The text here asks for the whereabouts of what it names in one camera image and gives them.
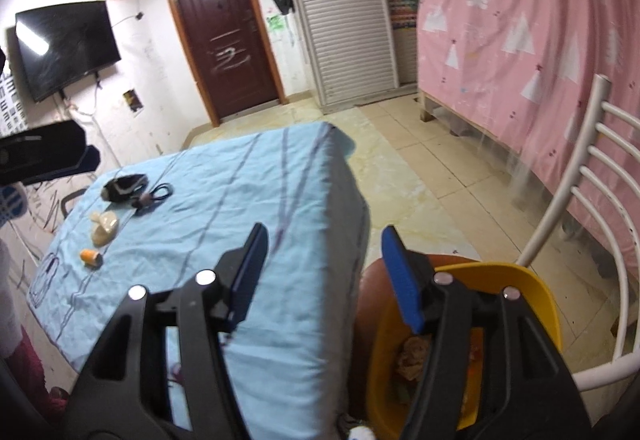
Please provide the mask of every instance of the marble patterned floor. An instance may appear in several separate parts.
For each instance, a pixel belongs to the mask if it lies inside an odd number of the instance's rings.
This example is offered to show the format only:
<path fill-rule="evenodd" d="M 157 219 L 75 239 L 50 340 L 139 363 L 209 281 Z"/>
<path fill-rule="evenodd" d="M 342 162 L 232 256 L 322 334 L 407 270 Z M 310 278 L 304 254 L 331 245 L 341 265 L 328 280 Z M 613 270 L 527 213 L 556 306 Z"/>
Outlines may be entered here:
<path fill-rule="evenodd" d="M 380 230 L 389 223 L 415 250 L 513 262 L 546 208 L 539 192 L 524 192 L 528 203 L 511 203 L 504 160 L 479 150 L 471 137 L 451 136 L 438 120 L 421 122 L 411 95 L 327 116 L 311 99 L 276 106 L 225 123 L 193 144 L 315 120 L 333 123 L 356 142 L 350 165 L 372 213 L 366 264 L 380 256 Z M 556 297 L 563 355 L 572 372 L 609 361 L 617 281 L 601 279 L 582 245 L 559 233 L 532 269 Z M 610 409 L 624 387 L 583 393 L 592 420 Z"/>

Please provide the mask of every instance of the blue cloth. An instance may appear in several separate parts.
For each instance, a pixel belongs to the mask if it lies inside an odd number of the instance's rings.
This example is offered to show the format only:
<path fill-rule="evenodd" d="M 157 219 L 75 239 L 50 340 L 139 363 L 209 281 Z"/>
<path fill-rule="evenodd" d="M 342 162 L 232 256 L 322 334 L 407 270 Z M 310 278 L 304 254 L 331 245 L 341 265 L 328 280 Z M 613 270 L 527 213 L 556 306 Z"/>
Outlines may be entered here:
<path fill-rule="evenodd" d="M 313 123 L 127 166 L 118 174 L 174 187 L 140 217 L 100 198 L 115 176 L 105 174 L 51 243 L 31 284 L 31 309 L 79 370 L 130 286 L 180 286 L 241 246 L 260 221 L 270 251 L 247 319 L 225 347 L 241 412 L 255 439 L 336 438 L 369 236 L 369 210 L 346 163 L 352 149 L 340 130 Z M 91 272 L 79 259 L 93 248 L 88 216 L 108 209 L 120 228 L 101 250 L 104 266 Z M 168 349 L 177 355 L 175 340 Z M 184 423 L 178 408 L 174 419 Z"/>

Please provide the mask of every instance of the white shutter door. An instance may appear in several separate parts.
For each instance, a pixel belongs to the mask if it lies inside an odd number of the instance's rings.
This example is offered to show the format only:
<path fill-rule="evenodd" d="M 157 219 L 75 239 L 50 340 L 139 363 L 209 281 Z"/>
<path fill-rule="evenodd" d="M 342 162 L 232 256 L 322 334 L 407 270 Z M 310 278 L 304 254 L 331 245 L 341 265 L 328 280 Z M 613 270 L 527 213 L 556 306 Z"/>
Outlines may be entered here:
<path fill-rule="evenodd" d="M 298 0 L 324 105 L 394 89 L 386 0 Z"/>

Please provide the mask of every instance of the beige plastic object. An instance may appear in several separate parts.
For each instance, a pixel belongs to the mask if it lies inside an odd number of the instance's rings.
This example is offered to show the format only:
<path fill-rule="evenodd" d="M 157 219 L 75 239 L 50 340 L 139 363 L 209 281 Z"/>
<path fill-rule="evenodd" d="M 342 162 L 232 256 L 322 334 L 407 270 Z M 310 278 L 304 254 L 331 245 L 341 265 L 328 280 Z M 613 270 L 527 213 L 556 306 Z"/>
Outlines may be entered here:
<path fill-rule="evenodd" d="M 92 213 L 89 219 L 95 223 L 91 232 L 91 241 L 95 247 L 101 247 L 110 243 L 118 232 L 118 216 L 113 211 L 105 213 Z"/>

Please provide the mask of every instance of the television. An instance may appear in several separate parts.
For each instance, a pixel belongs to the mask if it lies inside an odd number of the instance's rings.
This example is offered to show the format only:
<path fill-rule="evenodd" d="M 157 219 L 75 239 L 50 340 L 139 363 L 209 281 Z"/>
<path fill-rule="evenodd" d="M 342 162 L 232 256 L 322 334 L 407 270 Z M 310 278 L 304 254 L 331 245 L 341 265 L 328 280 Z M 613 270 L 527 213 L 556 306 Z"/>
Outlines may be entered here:
<path fill-rule="evenodd" d="M 17 13 L 15 35 L 35 102 L 120 60 L 105 1 Z"/>

